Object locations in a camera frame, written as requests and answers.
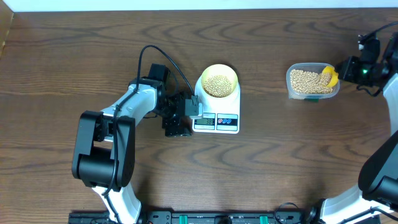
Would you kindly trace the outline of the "yellow plastic scoop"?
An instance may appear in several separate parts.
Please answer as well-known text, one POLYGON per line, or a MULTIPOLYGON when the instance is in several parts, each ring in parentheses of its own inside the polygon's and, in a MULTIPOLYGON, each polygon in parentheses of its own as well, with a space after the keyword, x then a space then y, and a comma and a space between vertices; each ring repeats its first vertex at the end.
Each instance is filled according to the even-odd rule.
POLYGON ((326 66, 321 73, 321 80, 327 88, 332 88, 338 83, 338 73, 332 66, 326 66))

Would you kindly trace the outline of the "yellow plastic bowl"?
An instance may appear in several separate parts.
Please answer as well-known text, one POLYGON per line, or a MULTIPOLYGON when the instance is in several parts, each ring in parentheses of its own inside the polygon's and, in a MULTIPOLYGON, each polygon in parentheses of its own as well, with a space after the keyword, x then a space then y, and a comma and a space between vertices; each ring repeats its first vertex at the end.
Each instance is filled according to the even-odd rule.
POLYGON ((224 98, 233 93, 238 86, 238 76, 229 66, 214 64, 204 70, 200 86, 205 93, 215 98, 224 98))

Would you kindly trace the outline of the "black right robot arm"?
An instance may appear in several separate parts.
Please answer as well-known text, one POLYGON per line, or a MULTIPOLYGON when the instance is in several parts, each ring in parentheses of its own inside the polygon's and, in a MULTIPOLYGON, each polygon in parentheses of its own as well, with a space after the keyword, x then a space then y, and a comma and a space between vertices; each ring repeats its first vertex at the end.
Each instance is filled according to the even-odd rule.
POLYGON ((378 223, 381 216, 397 220, 397 33, 380 49, 377 31, 358 37, 359 56, 350 56, 335 67, 340 81, 357 91, 385 101, 389 130, 370 151, 357 182, 348 190, 318 201, 305 223, 378 223))

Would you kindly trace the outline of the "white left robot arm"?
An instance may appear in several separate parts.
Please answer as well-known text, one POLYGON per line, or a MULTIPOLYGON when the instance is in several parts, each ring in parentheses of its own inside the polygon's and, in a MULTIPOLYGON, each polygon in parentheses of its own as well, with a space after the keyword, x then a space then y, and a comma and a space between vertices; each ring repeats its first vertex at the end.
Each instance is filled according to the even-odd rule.
POLYGON ((153 64, 148 76, 137 77, 127 92, 101 111, 81 114, 72 161, 72 175, 93 189, 105 203, 105 212, 71 213, 69 223, 141 223, 142 204, 131 178, 135 165, 136 126, 153 112, 162 117, 166 136, 190 136, 183 122, 192 96, 167 93, 170 70, 153 64))

